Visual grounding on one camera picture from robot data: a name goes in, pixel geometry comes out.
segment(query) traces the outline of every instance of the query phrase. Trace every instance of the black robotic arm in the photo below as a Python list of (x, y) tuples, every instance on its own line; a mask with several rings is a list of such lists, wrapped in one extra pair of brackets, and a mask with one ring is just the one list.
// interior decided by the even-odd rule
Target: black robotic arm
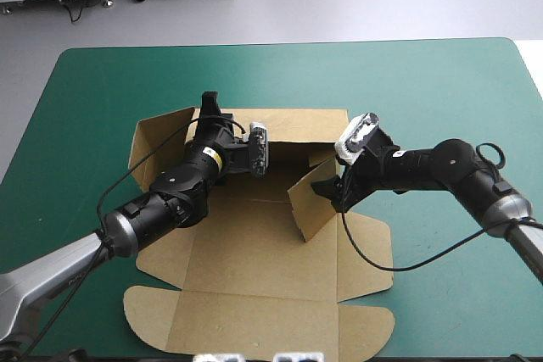
[[(483, 145), (500, 154), (500, 163), (481, 153)], [(503, 152), (492, 143), (483, 145), (474, 149), (449, 139), (431, 149), (401, 150), (380, 129), (375, 114), (364, 114), (350, 122), (335, 145), (349, 181), (336, 176), (312, 186), (342, 213), (378, 190), (449, 191), (485, 232), (506, 239), (543, 282), (543, 231), (532, 218), (530, 202), (500, 175)]]
[[(200, 222), (208, 214), (211, 188), (224, 175), (250, 172), (261, 177), (266, 173), (267, 129), (253, 122), (248, 135), (234, 136), (232, 125), (238, 124), (231, 114), (221, 112), (216, 96), (216, 92), (204, 93), (200, 115), (193, 120), (198, 122), (195, 136), (182, 162), (160, 174), (148, 192), (104, 217), (100, 214), (107, 192), (144, 158), (102, 196), (98, 204), (101, 230), (0, 275), (0, 361), (15, 361), (28, 355), (55, 318), (38, 335), (44, 305), (73, 287), (63, 303), (67, 304), (90, 270), (115, 256), (135, 255), (176, 227)], [(180, 124), (180, 129), (189, 124)], [(20, 346), (24, 344), (30, 346), (21, 356)]]

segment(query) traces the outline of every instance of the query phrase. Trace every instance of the cable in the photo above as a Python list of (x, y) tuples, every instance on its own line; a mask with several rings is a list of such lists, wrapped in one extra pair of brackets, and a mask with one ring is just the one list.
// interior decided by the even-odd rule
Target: cable
[(98, 250), (93, 255), (91, 259), (91, 263), (86, 268), (84, 274), (81, 276), (79, 280), (76, 281), (76, 284), (74, 285), (74, 288), (71, 290), (71, 292), (66, 296), (62, 304), (57, 308), (57, 310), (54, 312), (53, 316), (49, 319), (47, 324), (42, 328), (40, 333), (37, 335), (37, 337), (32, 341), (32, 343), (28, 346), (28, 348), (24, 351), (24, 353), (20, 356), (20, 359), (18, 362), (23, 362), (34, 350), (34, 348), (37, 346), (37, 344), (43, 339), (45, 334), (48, 333), (51, 326), (53, 326), (54, 322), (58, 319), (60, 314), (64, 311), (70, 300), (76, 295), (77, 290), (79, 287), (81, 287), (81, 284), (86, 280), (88, 275), (90, 274), (91, 270), (94, 269), (94, 266), (96, 266), (97, 262), (100, 259), (100, 254), (102, 254), (102, 251), (104, 250), (105, 246), (104, 243), (100, 243), (100, 246), (98, 247)]
[(180, 126), (177, 128), (173, 133), (171, 133), (166, 139), (162, 141), (161, 144), (159, 144), (156, 148), (153, 148), (149, 153), (145, 154), (141, 159), (139, 159), (125, 174), (123, 174), (117, 181), (115, 181), (113, 184), (111, 184), (109, 187), (105, 189), (104, 192), (102, 192), (102, 195), (100, 196), (100, 199), (98, 200), (98, 204), (96, 206), (96, 214), (98, 216), (98, 219), (100, 220), (100, 226), (102, 229), (102, 233), (107, 236), (106, 226), (104, 223), (104, 217), (102, 215), (102, 205), (104, 204), (105, 198), (108, 196), (110, 192), (114, 190), (119, 184), (121, 184), (130, 174), (132, 174), (140, 165), (142, 165), (149, 157), (151, 157), (153, 154), (158, 152), (166, 143), (168, 143), (171, 139), (173, 139), (180, 131), (183, 131), (187, 129), (192, 123), (198, 122), (199, 120), (207, 120), (207, 119), (221, 119), (225, 120), (226, 122), (232, 123), (233, 125), (237, 126), (242, 134), (245, 133), (245, 129), (243, 126), (241, 126), (237, 121), (233, 119), (224, 118), (222, 116), (218, 115), (206, 115), (202, 116), (196, 119), (192, 119), (189, 122), (187, 122), (185, 125)]
[(401, 272), (401, 271), (410, 271), (410, 270), (418, 269), (420, 267), (423, 267), (424, 265), (427, 265), (429, 263), (434, 262), (435, 260), (437, 260), (439, 258), (442, 258), (443, 256), (445, 256), (446, 254), (452, 252), (453, 250), (458, 249), (460, 246), (465, 245), (468, 242), (471, 242), (473, 239), (475, 239), (476, 237), (480, 237), (481, 235), (483, 235), (484, 233), (486, 233), (490, 229), (496, 228), (497, 226), (503, 226), (505, 224), (510, 224), (511, 226), (515, 226), (515, 225), (518, 225), (518, 224), (527, 225), (527, 226), (533, 226), (536, 229), (543, 230), (543, 225), (542, 224), (539, 224), (537, 222), (533, 222), (531, 220), (508, 220), (508, 221), (503, 221), (503, 222), (499, 222), (497, 224), (494, 224), (492, 226), (482, 228), (481, 230), (475, 232), (474, 234), (463, 238), (462, 240), (458, 241), (454, 245), (449, 246), (445, 250), (442, 250), (441, 252), (435, 254), (434, 256), (432, 256), (432, 257), (430, 257), (428, 259), (423, 260), (422, 262), (419, 262), (419, 263), (416, 263), (414, 265), (407, 266), (407, 267), (383, 266), (383, 265), (380, 265), (380, 264), (374, 262), (373, 260), (369, 259), (366, 256), (366, 254), (361, 251), (361, 249), (358, 247), (358, 244), (355, 242), (355, 239), (353, 238), (352, 234), (350, 233), (350, 229), (349, 229), (349, 227), (347, 225), (347, 219), (345, 218), (345, 196), (346, 196), (346, 192), (348, 190), (349, 184), (350, 184), (350, 178), (352, 177), (350, 169), (351, 168), (348, 167), (345, 170), (345, 172), (343, 173), (343, 176), (342, 176), (342, 185), (343, 185), (342, 188), (343, 188), (343, 191), (342, 191), (342, 196), (341, 196), (341, 220), (343, 221), (343, 226), (344, 226), (344, 229), (345, 229), (345, 233), (347, 234), (347, 237), (349, 238), (350, 244), (355, 249), (355, 251), (368, 264), (370, 264), (371, 266), (373, 266), (373, 267), (375, 267), (376, 269), (379, 269), (379, 270)]
[(80, 0), (80, 2), (81, 5), (79, 7), (79, 13), (77, 14), (77, 17), (74, 17), (73, 11), (70, 9), (70, 7), (65, 4), (63, 0), (59, 0), (60, 5), (68, 12), (68, 15), (70, 16), (70, 22), (72, 24), (78, 22), (83, 14), (83, 9), (89, 7), (88, 0)]

